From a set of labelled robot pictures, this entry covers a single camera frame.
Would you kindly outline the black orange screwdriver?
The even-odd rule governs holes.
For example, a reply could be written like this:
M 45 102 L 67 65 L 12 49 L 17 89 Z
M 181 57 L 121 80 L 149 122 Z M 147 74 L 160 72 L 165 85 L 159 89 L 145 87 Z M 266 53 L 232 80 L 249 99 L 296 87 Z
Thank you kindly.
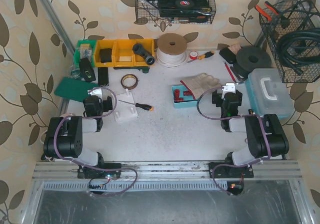
M 153 111 L 153 107 L 148 104 L 132 103 L 132 102 L 127 102 L 127 101 L 123 101 L 123 100 L 120 100 L 120 102 L 134 105 L 136 108 L 141 108 L 146 111 Z

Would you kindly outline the canvas work glove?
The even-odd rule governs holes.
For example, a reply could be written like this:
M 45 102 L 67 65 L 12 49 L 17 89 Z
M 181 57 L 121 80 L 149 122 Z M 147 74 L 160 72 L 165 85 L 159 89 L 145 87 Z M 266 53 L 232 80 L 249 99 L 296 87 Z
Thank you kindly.
M 183 78 L 180 82 L 192 93 L 194 100 L 197 100 L 207 90 L 222 86 L 219 79 L 206 73 Z

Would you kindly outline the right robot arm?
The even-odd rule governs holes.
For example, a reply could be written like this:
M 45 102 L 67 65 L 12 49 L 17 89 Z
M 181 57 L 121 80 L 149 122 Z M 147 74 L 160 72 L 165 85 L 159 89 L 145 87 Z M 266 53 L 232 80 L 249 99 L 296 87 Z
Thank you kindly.
M 212 103 L 220 108 L 221 128 L 226 132 L 244 132 L 246 145 L 227 154 L 223 162 L 209 163 L 209 176 L 215 179 L 253 178 L 251 162 L 288 153 L 289 142 L 276 114 L 238 118 L 243 94 L 239 91 L 212 93 Z

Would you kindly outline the red large spring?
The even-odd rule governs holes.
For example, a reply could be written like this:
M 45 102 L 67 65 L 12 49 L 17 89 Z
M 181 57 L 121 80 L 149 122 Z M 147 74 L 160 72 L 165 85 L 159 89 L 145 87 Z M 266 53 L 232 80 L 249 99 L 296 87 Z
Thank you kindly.
M 174 90 L 174 99 L 175 98 L 180 98 L 180 90 L 179 89 Z
M 183 95 L 184 96 L 192 96 L 193 94 L 190 91 L 184 91 Z

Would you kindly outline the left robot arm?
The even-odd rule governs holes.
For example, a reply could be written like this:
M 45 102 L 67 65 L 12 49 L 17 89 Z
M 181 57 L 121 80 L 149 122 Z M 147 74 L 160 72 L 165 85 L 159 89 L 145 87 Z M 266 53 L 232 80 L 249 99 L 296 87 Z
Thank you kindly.
M 53 117 L 50 120 L 45 135 L 43 154 L 49 159 L 73 159 L 80 163 L 77 169 L 79 179 L 117 179 L 121 176 L 120 163 L 107 164 L 101 153 L 94 152 L 83 145 L 84 133 L 100 132 L 103 127 L 102 115 L 113 108 L 112 98 L 105 100 L 96 95 L 90 95 L 83 100 L 82 116 L 68 114 L 58 128 L 63 117 Z

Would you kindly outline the teal plastic spring tray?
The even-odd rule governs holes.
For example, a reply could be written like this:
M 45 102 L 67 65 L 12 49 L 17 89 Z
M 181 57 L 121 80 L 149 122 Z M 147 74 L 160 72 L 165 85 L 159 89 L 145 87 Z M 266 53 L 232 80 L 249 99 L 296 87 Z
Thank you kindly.
M 176 109 L 193 108 L 197 105 L 197 99 L 193 98 L 191 92 L 182 84 L 171 87 L 173 106 Z

